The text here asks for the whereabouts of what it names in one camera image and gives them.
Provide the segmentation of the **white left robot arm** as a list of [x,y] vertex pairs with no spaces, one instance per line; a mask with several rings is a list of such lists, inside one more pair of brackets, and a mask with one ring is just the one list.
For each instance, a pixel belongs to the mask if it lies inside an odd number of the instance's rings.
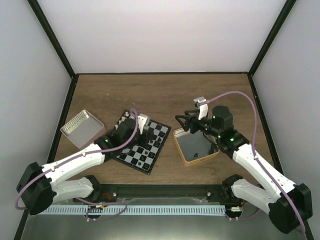
[[24,206],[18,204],[18,210],[28,210],[30,215],[37,215],[51,204],[73,199],[89,199],[97,202],[102,196],[99,181],[94,176],[86,176],[78,180],[69,180],[84,170],[101,165],[119,156],[124,149],[145,140],[144,126],[149,117],[138,115],[122,121],[116,130],[111,130],[97,138],[94,143],[81,151],[61,160],[40,166],[37,162],[30,163],[22,174],[16,190],[17,201],[23,201]]

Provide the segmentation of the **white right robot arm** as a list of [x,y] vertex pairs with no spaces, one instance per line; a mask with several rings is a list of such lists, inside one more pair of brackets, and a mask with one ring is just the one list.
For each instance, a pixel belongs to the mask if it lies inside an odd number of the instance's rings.
[[258,153],[233,125],[233,115],[227,106],[218,105],[208,117],[207,109],[186,110],[175,119],[184,131],[198,131],[216,139],[218,149],[245,168],[260,184],[255,186],[238,175],[225,180],[223,198],[229,202],[243,199],[265,212],[272,224],[288,234],[313,216],[311,190],[297,185],[277,171]]

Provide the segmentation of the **black piece right board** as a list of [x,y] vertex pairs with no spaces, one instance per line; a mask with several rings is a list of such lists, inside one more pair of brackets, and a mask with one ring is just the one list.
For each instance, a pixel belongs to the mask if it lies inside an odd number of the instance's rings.
[[153,158],[155,156],[155,154],[153,152],[150,152],[148,155],[150,158]]

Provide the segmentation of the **black white chessboard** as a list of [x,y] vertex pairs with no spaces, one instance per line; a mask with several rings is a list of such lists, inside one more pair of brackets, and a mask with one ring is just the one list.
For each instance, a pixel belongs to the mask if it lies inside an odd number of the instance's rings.
[[171,129],[170,126],[151,119],[143,127],[146,141],[124,149],[114,160],[150,175]]

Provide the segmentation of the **tan metal tray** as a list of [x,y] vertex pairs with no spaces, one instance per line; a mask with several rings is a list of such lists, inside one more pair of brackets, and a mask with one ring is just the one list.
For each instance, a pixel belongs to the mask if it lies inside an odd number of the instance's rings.
[[215,139],[202,131],[190,133],[179,128],[173,131],[173,140],[185,166],[213,159],[220,152]]

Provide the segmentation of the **silver metal tray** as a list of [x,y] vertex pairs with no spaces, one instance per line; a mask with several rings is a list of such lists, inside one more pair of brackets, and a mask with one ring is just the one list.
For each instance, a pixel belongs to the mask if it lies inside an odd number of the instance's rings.
[[105,125],[86,109],[65,123],[60,131],[79,150],[107,132]]

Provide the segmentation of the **light blue slotted strip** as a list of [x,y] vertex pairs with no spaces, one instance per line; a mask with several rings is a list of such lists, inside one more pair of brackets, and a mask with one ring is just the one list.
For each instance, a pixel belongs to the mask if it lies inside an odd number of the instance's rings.
[[[125,207],[120,205],[107,206],[104,209],[89,211],[87,205],[52,205],[43,211],[42,215],[106,215],[119,213]],[[123,215],[195,215],[195,216],[224,216],[226,208],[223,205],[129,205]]]

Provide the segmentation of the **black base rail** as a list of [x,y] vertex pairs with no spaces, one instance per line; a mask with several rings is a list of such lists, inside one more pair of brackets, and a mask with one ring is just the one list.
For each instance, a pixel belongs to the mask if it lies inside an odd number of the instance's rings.
[[101,193],[94,203],[115,202],[120,199],[196,198],[221,205],[239,205],[236,198],[222,184],[102,184]]

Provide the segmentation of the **black enclosure frame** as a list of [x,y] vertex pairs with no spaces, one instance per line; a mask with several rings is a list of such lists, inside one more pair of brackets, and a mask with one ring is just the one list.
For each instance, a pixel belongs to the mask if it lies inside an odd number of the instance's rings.
[[[74,70],[71,67],[71,64],[69,62],[69,60],[67,59],[67,56],[65,55],[65,52],[63,51],[53,29],[50,26],[50,23],[48,22],[39,2],[37,0],[27,0],[29,6],[31,7],[32,11],[34,12],[38,22],[40,23],[42,29],[44,30],[46,36],[48,37],[50,43],[52,44],[55,52],[57,53],[58,57],[60,58],[60,61],[62,62],[64,68],[67,70],[67,73],[70,76],[70,85],[69,85],[69,89],[66,95],[66,99],[64,101],[64,105],[62,108],[62,112],[58,121],[58,126],[56,128],[55,131],[55,135],[53,138],[53,142],[49,151],[49,155],[47,158],[46,163],[51,163],[54,160],[54,157],[56,156],[56,152],[58,149],[58,144],[59,144],[59,140],[61,138],[61,132],[60,130],[58,130],[59,127],[62,127],[62,124],[65,123],[66,118],[67,118],[67,113],[69,111],[70,105],[71,105],[71,101],[72,101],[72,97],[74,95],[75,89],[76,89],[76,83],[78,82],[78,78],[79,75],[84,75],[84,73],[77,73],[75,74]],[[296,3],[296,0],[286,0],[278,17],[276,18],[267,38],[265,39],[257,57],[255,58],[250,70],[247,74],[248,77],[248,81],[251,87],[251,91],[253,93],[253,97],[255,100],[255,105],[257,107],[257,112],[259,114],[261,123],[262,123],[262,128],[266,137],[266,141],[271,153],[271,157],[273,160],[273,163],[275,164],[275,167],[277,170],[279,170],[281,173],[283,173],[283,169],[278,157],[278,153],[273,141],[273,138],[271,136],[271,132],[265,117],[265,113],[263,110],[263,107],[261,105],[261,101],[259,99],[259,94],[257,92],[254,80],[253,80],[253,76],[256,73],[256,71],[258,70],[260,64],[262,63],[265,55],[267,54],[268,50],[270,49],[274,39],[276,38],[277,34],[279,33],[282,25],[284,24],[286,18],[288,17],[289,13],[291,12],[292,8],[294,7]],[[14,240],[21,240],[22,238],[22,231],[25,228],[26,225],[26,221],[27,221],[27,212],[26,210],[23,212],[18,229],[16,231]],[[314,240],[312,231],[310,229],[310,226],[308,224],[307,221],[305,221],[305,229],[306,229],[306,240]]]

